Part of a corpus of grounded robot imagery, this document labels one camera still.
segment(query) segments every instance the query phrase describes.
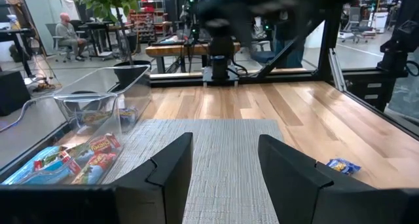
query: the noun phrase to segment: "black box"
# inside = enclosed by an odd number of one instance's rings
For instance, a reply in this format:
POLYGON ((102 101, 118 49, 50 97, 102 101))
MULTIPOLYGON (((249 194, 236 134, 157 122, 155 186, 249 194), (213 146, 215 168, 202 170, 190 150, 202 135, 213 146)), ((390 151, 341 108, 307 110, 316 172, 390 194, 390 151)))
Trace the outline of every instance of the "black box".
POLYGON ((22 108, 31 99, 19 71, 0 72, 0 116, 22 108))

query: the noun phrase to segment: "red snack package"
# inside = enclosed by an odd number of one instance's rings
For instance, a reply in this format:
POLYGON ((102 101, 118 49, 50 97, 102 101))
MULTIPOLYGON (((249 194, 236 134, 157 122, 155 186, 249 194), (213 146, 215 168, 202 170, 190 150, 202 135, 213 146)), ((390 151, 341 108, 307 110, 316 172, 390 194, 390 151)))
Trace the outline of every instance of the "red snack package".
POLYGON ((120 143, 112 134, 94 138, 89 144, 90 149, 95 155, 98 153, 110 153, 112 149, 118 149, 120 147, 120 143))

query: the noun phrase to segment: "wooden tabletop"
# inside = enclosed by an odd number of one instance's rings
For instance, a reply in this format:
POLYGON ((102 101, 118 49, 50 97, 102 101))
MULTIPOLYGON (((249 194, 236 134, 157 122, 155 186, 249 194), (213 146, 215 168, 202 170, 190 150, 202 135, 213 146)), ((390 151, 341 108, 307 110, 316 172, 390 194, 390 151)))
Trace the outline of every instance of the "wooden tabletop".
POLYGON ((285 142, 327 163, 344 158, 377 188, 419 187, 419 142, 326 83, 154 88, 144 119, 274 119, 285 142))
MULTIPOLYGON (((130 29, 132 28, 134 25, 133 24, 125 24, 124 25, 124 29, 130 29)), ((121 30, 121 26, 109 26, 109 31, 115 31, 115 30, 121 30)))
MULTIPOLYGON (((257 73, 260 70, 252 69, 249 70, 248 73, 257 73)), ((286 68, 286 69, 273 69, 271 73, 290 73, 290 72, 302 72, 302 71, 309 71, 303 67, 295 67, 295 68, 286 68)), ((177 77, 200 77, 202 76, 202 72, 192 72, 192 73, 161 73, 161 74, 151 74, 151 79, 159 79, 159 78, 167 78, 173 79, 177 77)))
MULTIPOLYGON (((234 51, 240 50, 240 43, 234 43, 234 51)), ((147 47, 145 53, 150 57, 162 57, 162 56, 178 56, 181 52, 184 55, 188 54, 188 51, 193 52, 194 55, 205 55, 208 53, 208 44, 197 44, 192 48, 184 47, 183 45, 168 45, 163 47, 147 47)))

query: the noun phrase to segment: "snack bag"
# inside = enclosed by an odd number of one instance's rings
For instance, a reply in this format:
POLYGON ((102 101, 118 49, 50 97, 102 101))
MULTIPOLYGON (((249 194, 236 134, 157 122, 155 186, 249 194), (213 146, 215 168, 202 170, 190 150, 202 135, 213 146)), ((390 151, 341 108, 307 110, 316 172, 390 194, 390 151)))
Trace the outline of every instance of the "snack bag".
POLYGON ((64 151, 60 151, 58 153, 55 153, 53 155, 49 155, 49 156, 47 156, 43 159, 35 160, 33 162, 35 171, 43 170, 46 167, 51 166, 52 164, 54 164, 54 166, 52 167, 52 170, 58 169, 57 164, 60 164, 60 162, 64 158, 66 158, 66 157, 69 157, 69 158, 76 157, 77 155, 81 154, 83 151, 85 151, 87 149, 88 149, 88 145, 83 143, 83 144, 80 144, 78 146, 71 147, 71 148, 66 149, 64 151))
POLYGON ((138 110, 136 108, 119 109, 119 117, 122 129, 130 128, 137 121, 138 110))
POLYGON ((103 173, 110 167, 114 161, 116 154, 100 153, 94 155, 81 170, 71 184, 77 185, 92 185, 96 184, 103 173))
POLYGON ((120 149, 120 143, 114 135, 108 133, 104 136, 94 138, 90 143, 83 143, 45 157, 42 160, 35 161, 35 171, 43 170, 46 166, 51 166, 51 163, 59 162, 67 156, 74 158, 77 164, 84 166, 93 155, 98 153, 110 153, 116 149, 120 149))
POLYGON ((120 143, 113 134, 106 133, 98 136, 89 143, 90 150, 96 155, 98 153, 110 153, 115 149, 120 149, 120 143))
POLYGON ((346 175, 352 175, 356 172, 358 172, 361 167, 356 166, 355 164, 348 162, 344 159, 331 159, 327 165, 333 169, 335 169, 338 172, 342 172, 346 175))
POLYGON ((62 159, 51 162, 22 183, 30 185, 56 184, 69 176, 75 176, 80 173, 80 166, 65 151, 63 156, 62 159))
POLYGON ((13 175, 8 177, 4 182, 2 182, 2 185, 13 185, 17 184, 20 181, 22 181, 25 177, 30 175, 35 170, 34 161, 43 159, 49 155, 55 154, 60 150, 59 146, 52 146, 47 147, 43 149, 42 151, 38 152, 32 159, 27 161, 25 165, 23 165, 19 170, 15 171, 13 175))
POLYGON ((77 123, 79 126, 99 126, 102 125, 109 117, 112 112, 101 112, 101 111, 81 111, 76 112, 77 123))

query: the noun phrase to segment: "table leg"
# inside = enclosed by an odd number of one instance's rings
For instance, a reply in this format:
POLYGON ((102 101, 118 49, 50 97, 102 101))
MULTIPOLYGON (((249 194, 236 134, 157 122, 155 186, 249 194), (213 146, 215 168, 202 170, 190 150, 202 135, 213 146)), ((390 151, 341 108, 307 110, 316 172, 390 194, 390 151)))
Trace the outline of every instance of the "table leg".
POLYGON ((111 38, 109 37, 109 27, 107 25, 105 27, 105 32, 106 32, 107 44, 109 45, 109 51, 112 52, 111 38))
POLYGON ((121 39, 120 39, 119 30, 116 30, 115 34, 117 36, 117 42, 118 42, 118 48, 119 48, 119 57, 121 58, 123 53, 122 53, 122 42, 121 42, 121 39))
POLYGON ((90 32, 90 38, 92 39, 94 55, 95 55, 95 57, 98 57, 99 54, 98 54, 98 50, 96 48, 96 40, 94 39, 94 32, 91 29, 89 30, 89 32, 90 32))
POLYGON ((27 43, 27 39, 25 37, 25 35, 21 35, 22 38, 22 43, 24 44, 24 48, 27 54, 29 54, 29 56, 32 56, 32 49, 29 47, 29 43, 27 43))
POLYGON ((181 73, 186 73, 185 57, 181 56, 180 59, 181 59, 181 73))
POLYGON ((207 55, 204 54, 201 56, 202 57, 202 67, 206 67, 208 66, 208 60, 207 60, 207 55))
POLYGON ((166 73, 166 68, 164 67, 164 57, 157 57, 157 73, 166 73))
POLYGON ((26 55, 24 54, 24 51, 22 50, 22 47, 20 46, 20 43, 19 43, 19 39, 18 39, 18 35, 17 34, 14 34, 13 35, 13 41, 14 41, 14 45, 16 46, 16 50, 19 53, 19 56, 22 57, 22 64, 24 65, 24 69, 25 69, 26 75, 28 77, 31 77, 32 76, 32 72, 31 72, 31 69, 29 68, 29 64, 27 64, 26 55))

